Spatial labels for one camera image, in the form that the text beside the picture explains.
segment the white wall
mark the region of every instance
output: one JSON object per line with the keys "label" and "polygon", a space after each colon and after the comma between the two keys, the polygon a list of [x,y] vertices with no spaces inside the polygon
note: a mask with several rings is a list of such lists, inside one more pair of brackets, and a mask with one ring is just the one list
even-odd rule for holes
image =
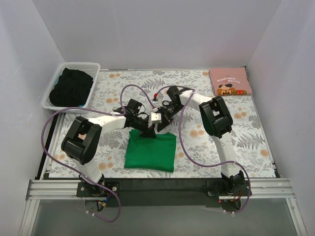
{"label": "white wall", "polygon": [[280,174],[315,235],[315,3],[282,0],[247,67]]}
{"label": "white wall", "polygon": [[0,234],[15,236],[50,114],[41,94],[64,60],[31,0],[0,1],[0,52]]}
{"label": "white wall", "polygon": [[66,61],[103,69],[247,65],[280,0],[33,0]]}

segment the robotic arm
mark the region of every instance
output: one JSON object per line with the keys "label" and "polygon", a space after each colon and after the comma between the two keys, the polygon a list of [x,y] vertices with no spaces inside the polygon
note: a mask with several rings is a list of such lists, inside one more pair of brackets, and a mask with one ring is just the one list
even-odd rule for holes
{"label": "robotic arm", "polygon": [[[192,92],[189,88],[179,90],[176,86],[171,86],[167,91],[171,102],[167,106],[154,108],[153,112],[146,118],[139,116],[142,104],[133,99],[125,106],[124,116],[116,116],[123,114],[123,109],[118,108],[113,111],[112,116],[89,119],[77,117],[62,142],[62,150],[73,159],[85,176],[103,185],[105,178],[93,159],[100,136],[115,129],[132,127],[140,131],[141,137],[155,138],[155,126],[157,125],[159,132],[170,125],[173,120],[172,117],[184,107]],[[231,142],[233,120],[223,98],[220,96],[209,98],[194,94],[187,105],[201,113],[204,128],[217,146],[220,161],[236,161]],[[228,190],[233,190],[244,182],[242,170],[233,163],[222,165],[221,176],[226,182]],[[85,186],[91,194],[96,196],[102,194],[102,189],[84,179],[81,180],[83,183],[85,182]]]}

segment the floral tablecloth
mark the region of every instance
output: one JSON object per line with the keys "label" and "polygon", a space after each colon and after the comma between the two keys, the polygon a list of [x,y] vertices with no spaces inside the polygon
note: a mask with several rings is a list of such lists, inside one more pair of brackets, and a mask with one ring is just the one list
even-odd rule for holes
{"label": "floral tablecloth", "polygon": [[[211,82],[207,71],[107,71],[100,72],[97,88],[92,101],[92,108],[111,112],[119,107],[119,96],[122,88],[128,84],[141,86],[150,98],[159,88],[167,85],[182,85],[196,89],[204,96],[213,97]],[[140,101],[150,111],[150,105],[144,94],[135,87],[128,87],[123,102],[126,105],[130,98]],[[168,98],[166,89],[159,97]],[[250,177],[275,177],[271,158],[250,96],[226,96],[224,100],[232,114],[232,142],[237,154],[237,161],[244,165]],[[200,113],[187,108],[184,112],[182,137],[188,153],[202,164],[219,163],[216,146],[205,132]],[[61,142],[74,118],[78,115],[66,114],[54,156],[60,161],[75,167],[74,163],[61,150]],[[96,113],[83,115],[86,118],[99,116]],[[194,165],[183,153],[178,138],[179,114],[168,127],[169,132],[177,136],[177,148],[174,173],[154,170],[125,169],[125,153],[129,128],[115,130],[104,134],[99,141],[95,155],[98,168],[106,178],[196,178],[221,177],[221,168],[203,168]],[[49,177],[77,177],[73,171],[53,162]]]}

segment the folded green fabric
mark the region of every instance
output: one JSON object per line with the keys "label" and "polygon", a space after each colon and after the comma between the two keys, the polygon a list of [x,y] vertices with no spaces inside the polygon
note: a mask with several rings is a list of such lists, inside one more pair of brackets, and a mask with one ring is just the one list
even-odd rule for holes
{"label": "folded green fabric", "polygon": [[157,134],[155,139],[140,137],[139,131],[135,129],[129,134],[125,168],[174,172],[174,134]]}

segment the plastic basket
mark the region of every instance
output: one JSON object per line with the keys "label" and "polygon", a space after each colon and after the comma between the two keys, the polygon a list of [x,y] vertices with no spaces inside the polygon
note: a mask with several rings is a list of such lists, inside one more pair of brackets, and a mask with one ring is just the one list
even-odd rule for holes
{"label": "plastic basket", "polygon": [[[83,108],[89,108],[93,99],[93,95],[95,92],[95,85],[97,82],[97,77],[98,77],[98,73],[99,73],[99,69],[100,69],[100,65],[98,63],[91,63],[91,62],[67,62],[64,63],[62,65],[59,66],[59,68],[57,69],[57,71],[54,74],[54,77],[52,78],[44,96],[43,96],[43,100],[42,100],[42,107],[45,109],[50,109],[50,110],[54,110],[54,111],[59,111],[65,107],[56,107],[54,106],[49,99],[49,94],[50,92],[54,89],[55,85],[58,82],[58,78],[60,75],[62,75],[62,72],[65,68],[68,69],[74,69],[74,70],[81,70],[84,71],[85,73],[89,74],[92,78],[93,78],[93,85],[91,87],[91,91],[90,94],[88,96],[88,99],[85,103],[84,106],[82,106]],[[67,113],[81,113],[81,114],[85,114],[87,113],[87,111],[83,111],[83,110],[67,110],[65,111]]]}

